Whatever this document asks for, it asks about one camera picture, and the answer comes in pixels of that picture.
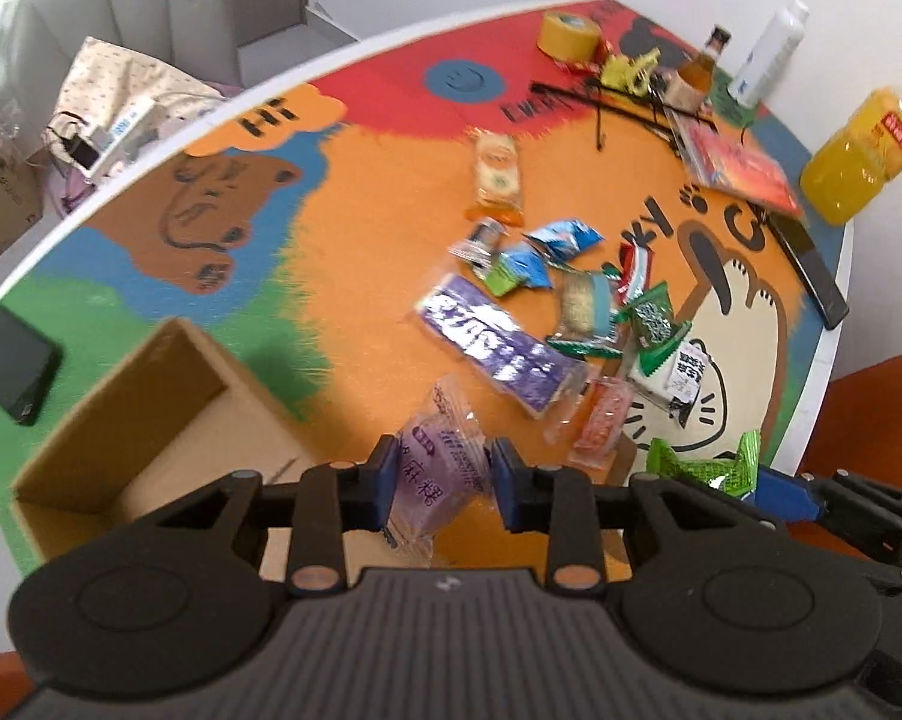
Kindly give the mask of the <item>bright green snack packet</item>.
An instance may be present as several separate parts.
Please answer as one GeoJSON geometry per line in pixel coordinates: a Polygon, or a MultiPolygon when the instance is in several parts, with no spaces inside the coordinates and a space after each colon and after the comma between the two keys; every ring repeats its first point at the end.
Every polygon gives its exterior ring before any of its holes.
{"type": "Polygon", "coordinates": [[[691,479],[744,500],[759,488],[760,449],[759,431],[742,434],[737,449],[727,457],[687,458],[663,439],[653,439],[646,454],[646,472],[663,478],[691,479]]]}

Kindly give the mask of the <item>purple translucent snack packet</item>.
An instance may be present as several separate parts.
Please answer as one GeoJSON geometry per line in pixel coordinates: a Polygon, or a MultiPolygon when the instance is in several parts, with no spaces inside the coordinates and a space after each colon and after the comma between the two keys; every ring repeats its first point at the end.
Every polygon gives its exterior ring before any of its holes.
{"type": "Polygon", "coordinates": [[[490,497],[485,434],[458,381],[444,376],[431,385],[398,439],[398,486],[387,536],[409,561],[430,566],[441,528],[472,500],[490,497]]]}

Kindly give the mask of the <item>teal beige snack packet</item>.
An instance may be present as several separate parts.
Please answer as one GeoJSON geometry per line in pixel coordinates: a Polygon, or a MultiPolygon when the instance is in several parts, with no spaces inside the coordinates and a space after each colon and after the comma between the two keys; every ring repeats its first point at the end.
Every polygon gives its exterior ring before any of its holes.
{"type": "Polygon", "coordinates": [[[549,346],[573,358],[623,356],[622,309],[617,280],[606,271],[558,271],[557,325],[549,346]]]}

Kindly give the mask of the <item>clear dark cookie packet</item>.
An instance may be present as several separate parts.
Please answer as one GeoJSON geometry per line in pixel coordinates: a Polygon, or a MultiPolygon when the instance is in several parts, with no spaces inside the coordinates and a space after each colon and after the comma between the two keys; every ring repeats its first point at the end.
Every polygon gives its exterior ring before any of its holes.
{"type": "Polygon", "coordinates": [[[505,234],[503,224],[494,218],[482,218],[467,238],[454,242],[449,247],[449,254],[472,268],[487,271],[494,265],[495,255],[505,234]]]}

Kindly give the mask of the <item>blue green snack packet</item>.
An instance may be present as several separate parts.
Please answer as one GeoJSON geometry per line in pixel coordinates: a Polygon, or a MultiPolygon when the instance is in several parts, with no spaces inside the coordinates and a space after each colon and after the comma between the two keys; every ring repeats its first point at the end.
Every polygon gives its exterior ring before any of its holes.
{"type": "Polygon", "coordinates": [[[549,267],[544,257],[527,242],[520,242],[497,252],[482,281],[483,286],[495,298],[503,298],[518,288],[552,288],[549,267]]]}

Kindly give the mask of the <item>orange chair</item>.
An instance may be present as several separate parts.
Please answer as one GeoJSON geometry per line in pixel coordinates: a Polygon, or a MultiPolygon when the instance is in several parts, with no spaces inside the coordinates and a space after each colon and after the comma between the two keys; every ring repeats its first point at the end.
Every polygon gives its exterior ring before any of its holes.
{"type": "Polygon", "coordinates": [[[799,470],[838,468],[902,489],[902,355],[828,385],[799,470]]]}

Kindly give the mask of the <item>pink translucent snack packet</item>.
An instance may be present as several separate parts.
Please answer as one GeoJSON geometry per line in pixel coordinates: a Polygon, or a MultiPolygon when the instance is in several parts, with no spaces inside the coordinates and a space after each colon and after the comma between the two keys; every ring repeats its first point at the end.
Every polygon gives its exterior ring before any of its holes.
{"type": "Polygon", "coordinates": [[[614,465],[632,401],[633,388],[625,379],[590,379],[561,400],[545,427],[545,442],[563,450],[570,465],[606,473],[614,465]]]}

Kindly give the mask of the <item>white black snack packet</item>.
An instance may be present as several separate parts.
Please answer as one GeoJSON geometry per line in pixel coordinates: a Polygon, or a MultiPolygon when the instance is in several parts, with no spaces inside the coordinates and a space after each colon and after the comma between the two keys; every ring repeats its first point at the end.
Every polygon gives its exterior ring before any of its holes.
{"type": "Polygon", "coordinates": [[[672,421],[685,426],[693,406],[697,405],[709,366],[711,356],[705,349],[682,340],[651,374],[643,371],[641,356],[636,356],[627,371],[627,380],[643,400],[666,411],[672,421]]]}

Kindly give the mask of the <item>dark green snack packet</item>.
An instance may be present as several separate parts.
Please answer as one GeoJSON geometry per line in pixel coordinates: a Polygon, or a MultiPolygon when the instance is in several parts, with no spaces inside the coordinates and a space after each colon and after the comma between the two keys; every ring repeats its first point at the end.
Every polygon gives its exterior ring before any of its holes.
{"type": "Polygon", "coordinates": [[[690,332],[691,321],[679,322],[675,318],[665,281],[625,305],[625,314],[635,333],[638,367],[643,376],[650,377],[677,351],[690,332]]]}

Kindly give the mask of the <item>large purple snack bar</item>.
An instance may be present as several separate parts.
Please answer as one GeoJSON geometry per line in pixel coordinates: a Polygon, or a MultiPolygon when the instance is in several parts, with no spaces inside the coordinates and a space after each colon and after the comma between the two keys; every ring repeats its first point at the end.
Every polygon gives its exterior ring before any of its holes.
{"type": "Polygon", "coordinates": [[[534,418],[588,383],[590,368],[533,337],[482,289],[461,275],[446,275],[415,302],[430,332],[472,362],[498,390],[534,418]]]}

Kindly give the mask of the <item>black phone near juice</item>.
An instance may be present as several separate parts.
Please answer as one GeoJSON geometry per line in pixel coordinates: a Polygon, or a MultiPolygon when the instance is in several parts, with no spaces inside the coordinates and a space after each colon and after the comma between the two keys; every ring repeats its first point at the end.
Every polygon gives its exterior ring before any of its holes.
{"type": "Polygon", "coordinates": [[[837,330],[849,314],[849,305],[807,229],[796,218],[778,213],[768,213],[766,224],[817,307],[823,327],[837,330]]]}

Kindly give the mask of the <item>red white striped snack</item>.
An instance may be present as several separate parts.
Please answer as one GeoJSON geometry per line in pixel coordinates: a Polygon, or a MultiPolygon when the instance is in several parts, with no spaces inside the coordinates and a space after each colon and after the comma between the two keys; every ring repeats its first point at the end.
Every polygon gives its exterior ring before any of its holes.
{"type": "Polygon", "coordinates": [[[622,270],[622,275],[618,278],[618,300],[622,305],[629,305],[648,289],[653,252],[641,245],[625,241],[618,247],[618,260],[622,270]]]}

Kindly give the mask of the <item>blue crinkled snack packet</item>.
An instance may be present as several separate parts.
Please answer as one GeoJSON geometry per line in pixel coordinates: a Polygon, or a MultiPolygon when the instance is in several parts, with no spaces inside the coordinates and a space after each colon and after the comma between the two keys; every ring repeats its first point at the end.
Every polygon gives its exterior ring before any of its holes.
{"type": "Polygon", "coordinates": [[[579,218],[567,218],[526,232],[524,239],[547,259],[567,263],[601,244],[604,236],[579,218]]]}

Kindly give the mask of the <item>colourful cartoon table mat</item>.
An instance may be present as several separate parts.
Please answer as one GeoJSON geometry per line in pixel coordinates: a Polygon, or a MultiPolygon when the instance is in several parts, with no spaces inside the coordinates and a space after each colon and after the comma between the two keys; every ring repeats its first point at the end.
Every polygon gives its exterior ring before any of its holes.
{"type": "Polygon", "coordinates": [[[664,437],[711,457],[760,429],[766,465],[798,468],[830,377],[817,361],[830,335],[798,273],[747,203],[693,187],[645,127],[533,93],[567,81],[537,48],[540,21],[527,10],[423,23],[285,71],[38,245],[0,289],[64,351],[35,424],[0,408],[0,527],[19,571],[233,468],[293,478],[315,458],[363,458],[443,376],[488,434],[557,460],[542,421],[415,317],[471,227],[479,128],[516,140],[527,226],[595,227],[586,268],[625,242],[648,247],[651,278],[713,358],[688,421],[641,403],[627,444],[664,437]],[[79,401],[173,317],[220,344],[249,392],[209,382],[186,415],[186,380],[155,387],[145,406],[175,440],[149,445],[135,475],[118,463],[142,437],[139,415],[118,418],[116,444],[41,465],[79,401]]]}

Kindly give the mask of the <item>orange cracker packet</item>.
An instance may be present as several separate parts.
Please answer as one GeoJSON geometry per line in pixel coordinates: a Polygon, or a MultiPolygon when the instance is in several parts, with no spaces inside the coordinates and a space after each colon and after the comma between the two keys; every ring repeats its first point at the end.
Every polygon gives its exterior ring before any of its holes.
{"type": "Polygon", "coordinates": [[[472,130],[474,193],[465,210],[471,221],[492,218],[505,226],[524,224],[521,167],[515,138],[490,130],[472,130]]]}

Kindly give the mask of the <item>orange juice bottle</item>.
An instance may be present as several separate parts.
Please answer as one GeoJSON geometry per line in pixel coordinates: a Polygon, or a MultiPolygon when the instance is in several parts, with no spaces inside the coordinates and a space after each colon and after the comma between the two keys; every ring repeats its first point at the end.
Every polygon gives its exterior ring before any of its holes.
{"type": "Polygon", "coordinates": [[[799,185],[828,224],[841,226],[901,173],[902,86],[883,86],[807,161],[799,185]]]}

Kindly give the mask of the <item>red booklet in bag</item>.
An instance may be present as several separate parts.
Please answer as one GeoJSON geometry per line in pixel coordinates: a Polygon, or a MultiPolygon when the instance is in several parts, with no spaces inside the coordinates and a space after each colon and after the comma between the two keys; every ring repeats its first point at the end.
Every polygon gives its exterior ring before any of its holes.
{"type": "Polygon", "coordinates": [[[697,184],[780,215],[801,218],[793,188],[771,156],[680,112],[669,112],[669,127],[680,160],[697,184]]]}

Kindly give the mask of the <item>black phone on green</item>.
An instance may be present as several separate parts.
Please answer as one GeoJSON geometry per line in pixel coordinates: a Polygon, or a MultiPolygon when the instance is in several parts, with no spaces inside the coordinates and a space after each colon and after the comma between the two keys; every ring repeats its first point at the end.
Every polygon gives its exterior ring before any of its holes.
{"type": "Polygon", "coordinates": [[[38,419],[62,362],[62,348],[0,304],[0,407],[12,421],[38,419]]]}

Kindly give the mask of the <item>small amber glass bottle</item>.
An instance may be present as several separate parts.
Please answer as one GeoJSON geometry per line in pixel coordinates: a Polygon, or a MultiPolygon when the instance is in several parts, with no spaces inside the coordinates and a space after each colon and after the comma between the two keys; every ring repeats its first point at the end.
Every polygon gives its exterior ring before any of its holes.
{"type": "Polygon", "coordinates": [[[715,26],[695,57],[671,76],[664,91],[663,103],[685,114],[697,114],[708,98],[718,59],[729,41],[730,32],[722,26],[715,26]]]}

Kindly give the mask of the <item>white power strip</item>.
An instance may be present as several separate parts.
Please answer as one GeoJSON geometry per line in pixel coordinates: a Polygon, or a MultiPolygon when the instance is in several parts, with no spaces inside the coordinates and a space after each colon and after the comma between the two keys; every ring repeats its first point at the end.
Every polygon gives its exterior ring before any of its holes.
{"type": "Polygon", "coordinates": [[[108,128],[85,124],[79,130],[72,163],[88,184],[97,185],[116,164],[134,161],[137,153],[157,138],[161,121],[163,107],[157,99],[150,96],[132,99],[108,128]]]}

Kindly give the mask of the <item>yellow wrapped candy pile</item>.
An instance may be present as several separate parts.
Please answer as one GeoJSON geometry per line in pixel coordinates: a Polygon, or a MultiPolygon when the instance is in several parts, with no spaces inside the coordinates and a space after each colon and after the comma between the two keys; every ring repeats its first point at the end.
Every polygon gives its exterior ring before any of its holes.
{"type": "Polygon", "coordinates": [[[646,94],[650,93],[651,75],[656,70],[659,59],[661,59],[659,47],[636,57],[625,54],[609,55],[602,65],[599,83],[617,93],[645,98],[646,94]]]}

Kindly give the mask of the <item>white spray bottle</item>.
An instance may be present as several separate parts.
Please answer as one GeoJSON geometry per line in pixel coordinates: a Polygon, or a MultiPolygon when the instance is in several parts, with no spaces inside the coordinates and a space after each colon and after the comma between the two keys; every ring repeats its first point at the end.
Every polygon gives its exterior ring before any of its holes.
{"type": "Polygon", "coordinates": [[[793,0],[776,11],[727,85],[727,94],[734,103],[755,109],[770,93],[802,43],[809,16],[809,7],[802,0],[793,0]]]}

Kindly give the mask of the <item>yellow tape roll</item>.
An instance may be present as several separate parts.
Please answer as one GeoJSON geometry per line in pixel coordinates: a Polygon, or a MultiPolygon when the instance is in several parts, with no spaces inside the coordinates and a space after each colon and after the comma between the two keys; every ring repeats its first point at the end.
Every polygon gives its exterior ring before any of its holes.
{"type": "Polygon", "coordinates": [[[587,64],[601,44],[596,21],[571,11],[545,11],[536,46],[549,59],[563,64],[587,64]]]}

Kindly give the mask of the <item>dotted beige cushion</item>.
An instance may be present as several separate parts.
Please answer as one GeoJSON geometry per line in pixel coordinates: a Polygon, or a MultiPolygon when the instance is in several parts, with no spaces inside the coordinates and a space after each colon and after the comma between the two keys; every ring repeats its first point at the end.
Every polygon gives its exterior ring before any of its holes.
{"type": "Polygon", "coordinates": [[[97,156],[134,114],[150,115],[150,130],[176,127],[222,103],[230,88],[202,82],[152,55],[87,36],[65,72],[47,121],[44,144],[66,184],[83,188],[83,145],[97,156]]]}

